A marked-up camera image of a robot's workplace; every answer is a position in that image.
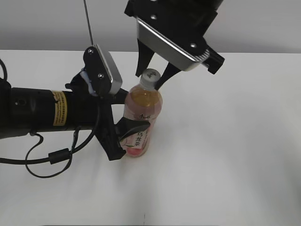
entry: white wall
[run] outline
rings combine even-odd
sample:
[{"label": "white wall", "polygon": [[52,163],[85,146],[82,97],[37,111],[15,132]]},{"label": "white wall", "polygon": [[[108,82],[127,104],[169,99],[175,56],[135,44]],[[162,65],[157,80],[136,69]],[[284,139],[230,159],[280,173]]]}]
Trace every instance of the white wall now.
[{"label": "white wall", "polygon": [[[135,51],[127,0],[87,0],[96,42]],[[206,39],[219,52],[301,53],[300,0],[224,0]],[[89,45],[82,0],[1,0],[0,49],[83,50]]]}]

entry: wire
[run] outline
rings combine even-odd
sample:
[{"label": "wire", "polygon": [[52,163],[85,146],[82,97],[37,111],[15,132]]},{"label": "wire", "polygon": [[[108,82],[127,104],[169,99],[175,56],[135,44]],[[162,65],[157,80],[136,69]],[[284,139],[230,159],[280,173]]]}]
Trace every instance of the wire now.
[{"label": "wire", "polygon": [[94,45],[93,38],[92,38],[92,32],[91,32],[91,26],[90,26],[90,20],[89,20],[89,14],[88,14],[86,0],[84,0],[84,6],[85,6],[85,13],[86,13],[86,18],[87,18],[87,24],[88,24],[88,30],[89,30],[89,36],[90,36],[91,45]]},{"label": "wire", "polygon": [[[86,138],[86,140],[81,143],[78,147],[76,147],[73,151],[73,153],[78,152],[79,150],[83,149],[94,137],[99,124],[100,124],[100,113],[101,109],[100,109],[100,102],[97,101],[97,117],[96,117],[96,122],[95,125],[91,131],[91,133],[89,134],[89,136]],[[4,164],[11,164],[11,165],[34,165],[34,164],[40,164],[40,163],[46,163],[49,162],[50,159],[49,158],[44,158],[44,159],[35,159],[35,160],[15,160],[15,159],[5,159],[5,158],[0,158],[0,163],[4,163]]]},{"label": "wire", "polygon": [[0,59],[0,65],[2,67],[2,70],[3,70],[3,79],[4,81],[7,81],[8,80],[8,71],[6,70],[6,66],[4,64],[4,62]]},{"label": "wire", "polygon": [[43,141],[44,141],[44,137],[43,137],[43,136],[41,136],[40,134],[35,134],[35,135],[38,136],[38,137],[40,138],[40,140],[39,140],[39,142],[38,142],[35,146],[33,146],[33,147],[27,152],[27,154],[26,154],[26,157],[25,157],[25,163],[26,163],[26,164],[25,164],[25,167],[26,167],[27,171],[28,171],[31,175],[33,175],[33,176],[35,176],[35,177],[37,177],[37,178],[41,178],[41,179],[53,178],[53,177],[56,177],[56,176],[60,175],[61,173],[65,172],[65,171],[71,166],[71,163],[72,163],[72,155],[73,155],[74,148],[75,148],[75,145],[76,145],[76,143],[77,143],[77,140],[78,140],[78,138],[79,138],[79,129],[76,129],[76,130],[74,131],[72,148],[71,148],[71,151],[70,151],[70,153],[69,153],[69,161],[67,162],[66,166],[65,166],[61,171],[59,171],[59,172],[57,172],[57,173],[55,173],[55,174],[49,175],[49,176],[40,176],[40,175],[37,175],[37,174],[33,173],[33,172],[29,169],[29,167],[28,167],[27,159],[28,159],[28,156],[29,156],[30,152],[31,152],[34,148],[36,148],[37,146],[41,145],[41,144],[43,143]]}]

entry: silver metal plate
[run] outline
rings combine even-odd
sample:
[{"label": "silver metal plate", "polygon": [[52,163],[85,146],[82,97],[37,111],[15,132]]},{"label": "silver metal plate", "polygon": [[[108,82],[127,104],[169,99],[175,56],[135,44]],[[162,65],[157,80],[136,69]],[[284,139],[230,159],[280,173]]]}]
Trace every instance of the silver metal plate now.
[{"label": "silver metal plate", "polygon": [[98,44],[94,45],[94,47],[97,49],[111,81],[111,89],[109,93],[115,95],[122,86],[122,78],[118,68],[108,51],[106,51],[103,47],[100,48]]},{"label": "silver metal plate", "polygon": [[137,35],[143,44],[182,71],[190,71],[210,57],[208,50],[202,56],[191,55],[138,17]]}]

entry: plastic bottle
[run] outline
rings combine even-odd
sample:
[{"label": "plastic bottle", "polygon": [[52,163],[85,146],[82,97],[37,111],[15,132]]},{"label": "plastic bottle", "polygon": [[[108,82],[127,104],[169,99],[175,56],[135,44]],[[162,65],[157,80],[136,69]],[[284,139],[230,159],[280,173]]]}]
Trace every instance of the plastic bottle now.
[{"label": "plastic bottle", "polygon": [[162,109],[162,96],[155,90],[160,79],[160,73],[154,69],[146,69],[141,76],[140,83],[134,86],[126,97],[124,117],[132,120],[146,120],[150,127],[143,132],[136,133],[121,141],[121,146],[127,156],[139,157],[149,147],[151,131]]}]

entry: bottle neck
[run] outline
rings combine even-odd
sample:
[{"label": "bottle neck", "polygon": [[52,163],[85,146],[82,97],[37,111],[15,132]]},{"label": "bottle neck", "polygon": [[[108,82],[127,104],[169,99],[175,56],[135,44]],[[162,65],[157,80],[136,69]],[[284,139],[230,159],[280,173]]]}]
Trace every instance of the bottle neck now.
[{"label": "bottle neck", "polygon": [[157,91],[157,90],[155,90],[155,87],[153,87],[153,86],[146,86],[142,82],[139,83],[139,87],[141,87],[142,89],[144,89],[146,91],[151,91],[151,92]]}]

